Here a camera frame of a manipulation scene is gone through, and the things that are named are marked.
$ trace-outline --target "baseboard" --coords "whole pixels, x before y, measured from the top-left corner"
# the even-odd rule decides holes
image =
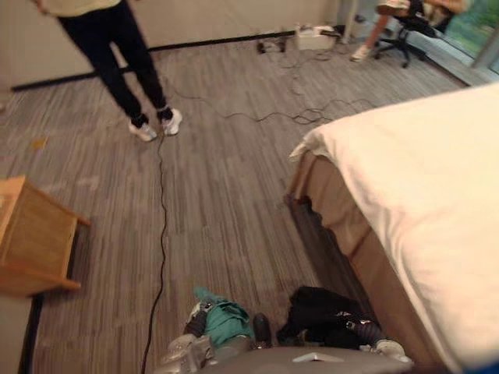
[[[269,38],[269,37],[292,36],[294,33],[295,33],[294,31],[283,31],[280,33],[249,35],[249,36],[245,36],[245,37],[229,37],[229,38],[225,38],[225,39],[215,39],[215,40],[209,40],[209,41],[194,41],[192,43],[170,44],[170,45],[164,45],[164,46],[160,46],[160,47],[152,47],[152,48],[149,48],[149,51],[150,52],[166,51],[169,49],[199,47],[202,45],[211,45],[211,44],[233,43],[236,41],[255,41],[258,39],[265,39],[265,38]],[[122,72],[129,72],[130,68],[127,66],[125,68],[121,68],[121,70],[122,70]],[[45,86],[52,86],[55,84],[74,82],[74,81],[82,80],[82,79],[95,78],[96,76],[97,76],[96,72],[87,72],[85,74],[76,74],[74,76],[65,76],[62,78],[46,79],[46,80],[41,80],[41,81],[33,82],[33,83],[20,84],[18,86],[12,87],[11,90],[14,92],[19,92],[19,91],[23,91],[23,90],[32,90],[33,88],[40,88],[40,87],[45,87]]]
[[[33,361],[34,346],[37,341],[38,324],[40,322],[41,307],[43,305],[43,295],[33,297],[31,303],[30,318],[24,335],[23,353],[19,362],[19,374],[31,374],[31,364]]]

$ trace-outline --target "floor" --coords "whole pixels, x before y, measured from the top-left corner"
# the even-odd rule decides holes
[[[284,57],[258,55],[252,41],[154,52],[171,102],[184,114],[181,132],[161,149],[159,140],[144,144],[128,134],[125,116],[97,79],[14,95],[0,119],[0,176],[28,175],[92,221],[73,256],[81,291],[45,297],[34,373],[139,372],[162,258],[158,152],[167,261],[147,372],[181,332],[195,285],[266,313],[274,328],[285,321],[288,297],[299,285],[355,297],[341,279],[317,271],[317,252],[303,244],[283,203],[295,167],[288,155],[318,123],[299,125],[281,115],[223,119],[205,102],[179,96],[204,97],[222,114],[253,117],[295,115],[334,98],[370,102],[332,102],[324,116],[336,119],[371,104],[461,88],[420,61],[401,69],[396,52],[353,64],[347,53],[354,47],[339,46],[328,61],[311,59],[300,69],[284,66],[314,54],[290,48]],[[133,74],[126,78],[146,103]],[[153,113],[149,104],[145,109]],[[35,150],[40,138],[47,143]]]

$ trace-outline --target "bed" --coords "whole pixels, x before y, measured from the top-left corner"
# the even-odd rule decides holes
[[[385,333],[424,372],[499,359],[499,84],[309,132],[288,195],[334,232]]]

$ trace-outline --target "wooden furniture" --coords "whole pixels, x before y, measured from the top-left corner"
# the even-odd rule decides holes
[[[90,226],[25,177],[0,181],[0,292],[80,289],[66,277],[78,223]]]

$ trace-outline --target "office chair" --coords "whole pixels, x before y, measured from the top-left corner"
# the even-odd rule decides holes
[[[376,46],[379,46],[380,42],[388,43],[387,47],[382,47],[376,51],[374,54],[374,58],[378,60],[381,58],[381,54],[386,51],[390,51],[391,49],[398,49],[402,51],[405,57],[405,61],[402,63],[402,68],[407,68],[411,62],[410,53],[414,54],[421,61],[424,61],[426,58],[426,52],[422,49],[414,47],[413,45],[407,43],[407,37],[411,34],[411,32],[417,32],[423,34],[427,37],[437,37],[437,33],[430,26],[428,20],[418,17],[418,16],[409,16],[409,17],[395,17],[398,19],[402,28],[398,32],[398,35],[395,39],[380,39]]]

